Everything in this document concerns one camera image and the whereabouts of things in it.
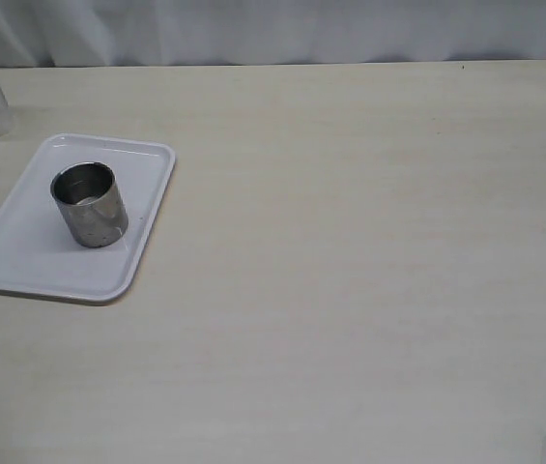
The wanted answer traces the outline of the stainless steel cup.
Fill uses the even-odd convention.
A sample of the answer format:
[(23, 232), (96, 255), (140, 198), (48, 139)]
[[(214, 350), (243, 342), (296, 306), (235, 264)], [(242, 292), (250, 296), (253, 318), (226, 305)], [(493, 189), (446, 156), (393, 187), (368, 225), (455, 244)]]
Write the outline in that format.
[(107, 247), (129, 228), (126, 207), (113, 171), (97, 161), (82, 162), (59, 172), (50, 185), (73, 238), (83, 247)]

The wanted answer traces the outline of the white curtain backdrop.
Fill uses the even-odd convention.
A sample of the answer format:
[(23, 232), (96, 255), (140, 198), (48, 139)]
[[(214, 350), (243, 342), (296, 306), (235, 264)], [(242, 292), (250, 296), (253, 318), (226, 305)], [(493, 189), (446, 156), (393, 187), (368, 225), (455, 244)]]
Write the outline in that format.
[(546, 1), (0, 1), (0, 67), (546, 59)]

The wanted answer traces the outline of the white plastic tray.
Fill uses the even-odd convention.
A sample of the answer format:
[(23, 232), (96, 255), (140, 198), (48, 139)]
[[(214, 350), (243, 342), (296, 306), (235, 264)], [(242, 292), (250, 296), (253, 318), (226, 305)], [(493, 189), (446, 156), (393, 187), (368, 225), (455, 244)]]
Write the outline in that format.
[(130, 287), (175, 166), (167, 145), (60, 133), (0, 208), (0, 293), (104, 304)]

